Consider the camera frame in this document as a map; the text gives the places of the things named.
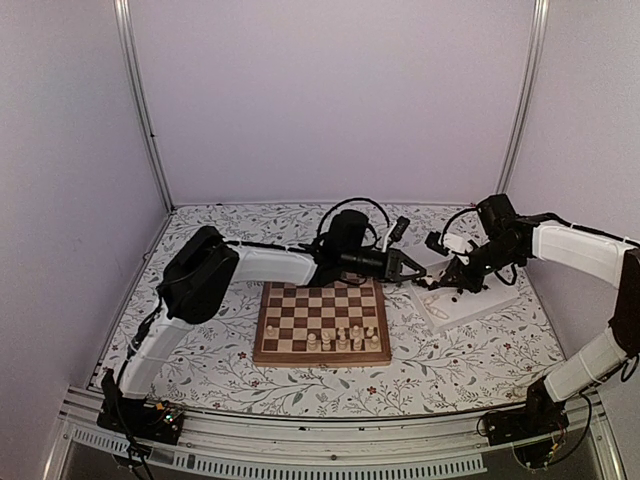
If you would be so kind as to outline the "wooden chess board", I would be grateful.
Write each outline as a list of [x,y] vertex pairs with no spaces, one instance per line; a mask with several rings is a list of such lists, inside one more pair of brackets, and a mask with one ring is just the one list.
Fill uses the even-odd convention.
[[[277,329],[275,337],[267,335],[267,326]],[[351,328],[361,328],[362,349],[353,349]],[[338,328],[346,329],[349,347],[338,351]],[[368,327],[380,339],[380,348],[372,350],[366,336]],[[331,349],[321,348],[321,333],[331,333]],[[307,336],[314,333],[318,349],[307,351]],[[389,325],[382,285],[373,280],[354,286],[334,283],[325,287],[296,287],[285,283],[264,285],[253,362],[269,368],[356,368],[386,367],[391,363]]]

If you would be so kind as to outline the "white chess queen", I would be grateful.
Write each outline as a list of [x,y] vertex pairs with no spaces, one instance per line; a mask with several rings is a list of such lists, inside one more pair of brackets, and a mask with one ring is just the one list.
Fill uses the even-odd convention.
[[309,333],[307,336],[307,351],[314,352],[318,349],[318,339],[314,333]]

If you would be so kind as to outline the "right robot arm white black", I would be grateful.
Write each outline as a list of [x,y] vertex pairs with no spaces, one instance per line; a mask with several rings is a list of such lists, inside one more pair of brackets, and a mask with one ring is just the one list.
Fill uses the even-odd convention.
[[525,267],[548,312],[568,313],[570,328],[587,316],[584,345],[528,388],[517,427],[537,436],[556,410],[612,373],[639,366],[639,243],[554,212],[521,214],[505,194],[453,214],[428,233],[427,248],[451,261],[433,288],[477,293],[489,275]]

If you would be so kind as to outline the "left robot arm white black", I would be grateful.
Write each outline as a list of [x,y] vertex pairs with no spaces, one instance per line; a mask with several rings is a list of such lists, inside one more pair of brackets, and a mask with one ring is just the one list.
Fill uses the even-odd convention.
[[347,274],[400,283],[425,276],[426,270],[393,247],[408,226],[400,218],[382,247],[365,245],[368,217],[344,210],[328,231],[318,231],[295,247],[227,240],[212,225],[200,227],[165,267],[156,288],[158,304],[129,342],[118,371],[109,369],[101,381],[111,419],[128,434],[148,426],[146,399],[152,381],[178,343],[195,326],[214,318],[229,286],[238,282],[281,282],[324,287]]

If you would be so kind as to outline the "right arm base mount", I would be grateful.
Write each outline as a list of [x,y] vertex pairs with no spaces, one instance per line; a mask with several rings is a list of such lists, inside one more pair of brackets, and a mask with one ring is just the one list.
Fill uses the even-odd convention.
[[549,466],[564,444],[569,426],[565,401],[553,402],[534,395],[523,407],[485,413],[478,433],[490,446],[516,443],[514,456],[534,470]]

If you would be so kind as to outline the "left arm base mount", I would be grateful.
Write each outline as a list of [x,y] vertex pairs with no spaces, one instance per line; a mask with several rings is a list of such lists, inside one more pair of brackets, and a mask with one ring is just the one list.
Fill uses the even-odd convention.
[[97,425],[112,432],[130,435],[135,439],[177,445],[184,423],[184,408],[160,401],[106,398],[98,415]]

